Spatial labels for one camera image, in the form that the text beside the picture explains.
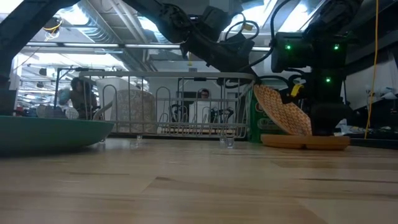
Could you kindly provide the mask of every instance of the person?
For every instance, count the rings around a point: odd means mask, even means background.
[[[202,89],[201,92],[200,92],[200,95],[201,95],[200,98],[202,98],[202,99],[208,99],[209,96],[210,96],[210,92],[209,92],[209,90],[207,90],[207,89]]]
[[[72,91],[69,91],[69,94],[60,94],[60,105],[65,105],[71,100],[72,106],[79,113],[79,119],[90,119],[91,109],[97,107],[96,95],[92,92],[93,86],[86,83],[86,87],[84,87],[84,81],[77,77],[70,82],[70,86],[72,87]],[[88,116],[86,116],[85,100],[87,102]]]

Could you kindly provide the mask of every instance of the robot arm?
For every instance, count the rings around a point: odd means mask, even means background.
[[[29,0],[21,4],[0,24],[0,80],[8,80],[12,59],[43,28],[61,8],[79,0]],[[256,75],[248,67],[249,53],[254,45],[242,34],[217,43],[222,30],[231,23],[231,16],[208,6],[201,17],[191,20],[178,6],[156,0],[124,0],[124,2],[157,25],[172,43],[182,43],[183,53],[191,52],[221,72]]]

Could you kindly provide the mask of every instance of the wood grain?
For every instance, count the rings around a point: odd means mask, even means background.
[[[396,223],[398,151],[108,139],[0,160],[0,223]]]

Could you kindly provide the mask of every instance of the ceiling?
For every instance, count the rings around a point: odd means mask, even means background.
[[[3,20],[22,0],[0,0],[0,20]],[[270,40],[270,15],[282,0],[257,0],[246,4],[242,0],[163,0],[180,6],[187,14],[200,15],[207,6],[218,7],[230,14],[243,13],[246,19],[259,23],[260,35],[254,40],[257,46],[268,46]],[[284,6],[275,18],[275,28],[279,31],[295,32],[305,28],[305,25],[314,12],[325,1],[296,0]],[[79,43],[125,43],[143,44],[168,41],[157,31],[156,26],[144,17],[141,17],[133,8],[121,0],[81,0],[77,5],[61,10],[57,13],[62,19],[60,32],[54,35],[40,30],[32,41],[37,42],[79,42]],[[240,21],[237,16],[233,23]],[[255,31],[245,31],[249,37]],[[262,54],[253,54],[251,59],[261,57]],[[26,93],[43,100],[51,101],[54,93],[55,68],[63,67],[90,67],[105,70],[148,70],[160,72],[187,72],[189,68],[197,68],[198,72],[217,72],[206,63],[193,56],[192,65],[183,59],[178,50],[141,50],[141,49],[79,49],[79,48],[24,48],[19,56],[22,66],[21,89]],[[48,68],[47,76],[39,75],[41,68]],[[270,74],[269,62],[256,67],[260,75]],[[76,76],[70,73],[62,79],[61,88],[68,88],[69,80]],[[44,84],[37,87],[38,80]]]

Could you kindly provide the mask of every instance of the man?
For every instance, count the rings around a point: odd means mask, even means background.
[[[210,92],[207,89],[202,89],[200,94],[202,99],[208,99],[210,96]]]

